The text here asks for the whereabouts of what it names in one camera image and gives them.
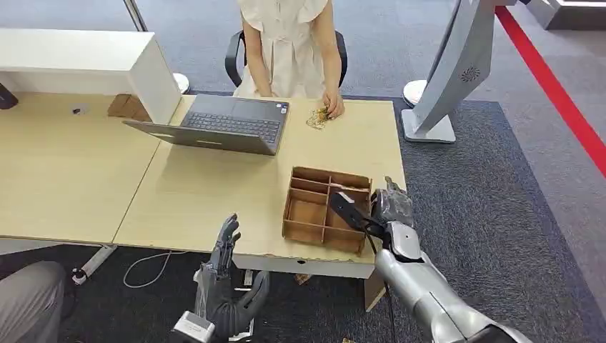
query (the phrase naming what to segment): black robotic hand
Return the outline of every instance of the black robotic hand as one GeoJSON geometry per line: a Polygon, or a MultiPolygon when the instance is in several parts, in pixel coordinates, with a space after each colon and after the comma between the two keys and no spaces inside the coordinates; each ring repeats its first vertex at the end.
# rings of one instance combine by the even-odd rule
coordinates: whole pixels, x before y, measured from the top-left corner
{"type": "Polygon", "coordinates": [[[242,298],[234,299],[229,266],[240,233],[238,217],[231,215],[219,232],[208,263],[202,265],[199,280],[199,300],[196,312],[215,325],[214,336],[224,340],[246,330],[251,319],[259,312],[269,293],[269,272],[260,272],[254,278],[252,289],[242,298]]]}
{"type": "Polygon", "coordinates": [[[377,189],[372,195],[372,218],[383,226],[401,222],[413,227],[412,200],[390,177],[385,177],[385,181],[386,189],[377,189]]]}

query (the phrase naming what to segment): gray laptop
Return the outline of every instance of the gray laptop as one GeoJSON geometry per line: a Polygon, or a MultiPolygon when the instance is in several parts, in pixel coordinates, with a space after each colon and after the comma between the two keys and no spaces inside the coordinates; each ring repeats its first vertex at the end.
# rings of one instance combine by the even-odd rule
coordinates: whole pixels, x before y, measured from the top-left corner
{"type": "Polygon", "coordinates": [[[181,126],[124,121],[173,144],[275,155],[289,104],[198,94],[181,126]]]}

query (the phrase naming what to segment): person's leg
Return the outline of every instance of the person's leg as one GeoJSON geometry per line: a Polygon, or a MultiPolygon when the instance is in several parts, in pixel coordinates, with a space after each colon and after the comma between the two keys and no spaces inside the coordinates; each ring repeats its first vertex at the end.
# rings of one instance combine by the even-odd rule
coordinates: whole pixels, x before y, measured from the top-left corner
{"type": "Polygon", "coordinates": [[[0,280],[0,342],[56,343],[65,271],[38,262],[0,280]]]}

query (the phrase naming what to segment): office chair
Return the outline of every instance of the office chair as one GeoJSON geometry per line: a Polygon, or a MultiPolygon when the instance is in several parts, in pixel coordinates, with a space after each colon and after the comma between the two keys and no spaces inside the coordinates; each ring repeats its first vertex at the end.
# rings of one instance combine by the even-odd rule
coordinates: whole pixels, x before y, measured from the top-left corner
{"type": "MultiPolygon", "coordinates": [[[[339,55],[341,56],[341,79],[339,80],[339,86],[341,86],[345,74],[347,73],[347,50],[345,49],[343,35],[338,31],[335,31],[335,34],[337,35],[337,48],[339,50],[339,55]]],[[[240,31],[232,37],[229,41],[229,47],[227,48],[227,55],[225,56],[225,71],[227,71],[227,75],[229,75],[229,78],[234,82],[236,87],[242,83],[242,77],[238,73],[236,67],[236,58],[238,57],[240,41],[242,41],[242,44],[244,45],[244,65],[246,66],[246,40],[244,39],[244,31],[240,31]]]]}

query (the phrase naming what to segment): laptop keyboard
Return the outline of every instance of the laptop keyboard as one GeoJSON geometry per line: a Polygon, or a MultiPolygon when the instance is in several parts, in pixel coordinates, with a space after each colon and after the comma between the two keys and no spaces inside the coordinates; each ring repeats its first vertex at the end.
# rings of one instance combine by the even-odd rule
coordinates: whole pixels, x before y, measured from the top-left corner
{"type": "Polygon", "coordinates": [[[211,131],[254,134],[261,137],[266,143],[275,143],[278,137],[280,122],[194,112],[189,117],[185,126],[211,131]]]}

